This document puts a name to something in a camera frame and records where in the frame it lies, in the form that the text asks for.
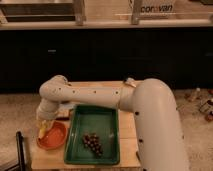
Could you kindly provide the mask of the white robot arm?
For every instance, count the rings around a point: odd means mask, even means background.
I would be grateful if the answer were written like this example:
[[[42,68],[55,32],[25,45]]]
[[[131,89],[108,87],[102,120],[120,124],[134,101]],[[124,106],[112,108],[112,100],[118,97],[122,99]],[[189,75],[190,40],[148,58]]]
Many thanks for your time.
[[[120,109],[134,114],[139,161],[146,171],[190,171],[175,97],[159,79],[145,79],[134,87],[71,86],[56,75],[39,88],[36,110],[40,123],[53,121],[65,101]]]

